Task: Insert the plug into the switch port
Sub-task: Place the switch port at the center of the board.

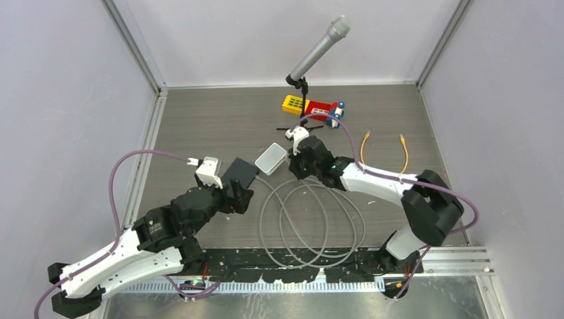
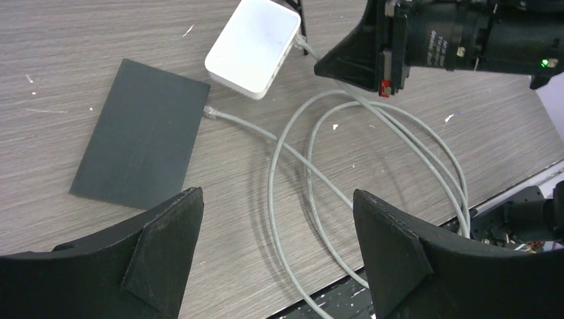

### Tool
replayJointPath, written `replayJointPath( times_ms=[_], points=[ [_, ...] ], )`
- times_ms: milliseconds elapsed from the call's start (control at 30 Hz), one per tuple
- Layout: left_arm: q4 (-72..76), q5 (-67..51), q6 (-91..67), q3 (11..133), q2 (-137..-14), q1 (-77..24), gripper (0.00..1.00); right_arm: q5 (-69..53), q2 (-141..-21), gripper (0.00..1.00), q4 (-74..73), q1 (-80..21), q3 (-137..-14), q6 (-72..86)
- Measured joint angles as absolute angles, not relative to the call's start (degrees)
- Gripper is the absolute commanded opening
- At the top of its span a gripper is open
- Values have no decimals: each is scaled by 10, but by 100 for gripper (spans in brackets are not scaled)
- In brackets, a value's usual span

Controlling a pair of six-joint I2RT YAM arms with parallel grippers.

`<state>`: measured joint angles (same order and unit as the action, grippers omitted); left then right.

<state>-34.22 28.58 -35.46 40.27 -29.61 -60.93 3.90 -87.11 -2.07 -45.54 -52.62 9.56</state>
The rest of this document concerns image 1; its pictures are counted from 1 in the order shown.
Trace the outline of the black network switch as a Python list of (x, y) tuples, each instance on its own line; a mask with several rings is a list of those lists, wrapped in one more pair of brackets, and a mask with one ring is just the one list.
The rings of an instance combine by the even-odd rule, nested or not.
[(221, 177), (224, 185), (229, 185), (232, 179), (240, 182), (244, 189), (248, 189), (253, 183), (259, 168), (241, 158), (235, 158)]

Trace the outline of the white network switch box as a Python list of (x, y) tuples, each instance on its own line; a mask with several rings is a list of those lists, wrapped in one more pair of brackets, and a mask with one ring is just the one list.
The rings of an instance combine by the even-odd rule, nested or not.
[(287, 158), (287, 150), (278, 143), (272, 143), (255, 160), (255, 166), (265, 175), (270, 176)]

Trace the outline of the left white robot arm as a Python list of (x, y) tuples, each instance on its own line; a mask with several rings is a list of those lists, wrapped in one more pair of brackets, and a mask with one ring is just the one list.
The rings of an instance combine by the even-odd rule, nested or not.
[(52, 264), (49, 280), (60, 288), (51, 298), (53, 311), (77, 318), (119, 290), (147, 279), (198, 274), (206, 255), (197, 232), (218, 212), (245, 213), (253, 195), (236, 179), (222, 188), (199, 184), (170, 204), (149, 210), (109, 247), (75, 264)]

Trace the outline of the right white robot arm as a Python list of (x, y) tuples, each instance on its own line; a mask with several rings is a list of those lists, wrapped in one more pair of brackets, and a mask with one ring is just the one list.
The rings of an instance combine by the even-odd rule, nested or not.
[(328, 188), (364, 193), (403, 208), (407, 226), (393, 232), (379, 250), (380, 265), (387, 272), (398, 272), (412, 253), (426, 245), (441, 246), (464, 213), (435, 171), (409, 174), (415, 184), (401, 180), (397, 173), (387, 179), (381, 169), (333, 156), (320, 139), (308, 133), (287, 134), (287, 139), (293, 143), (289, 170), (297, 179), (313, 176)]

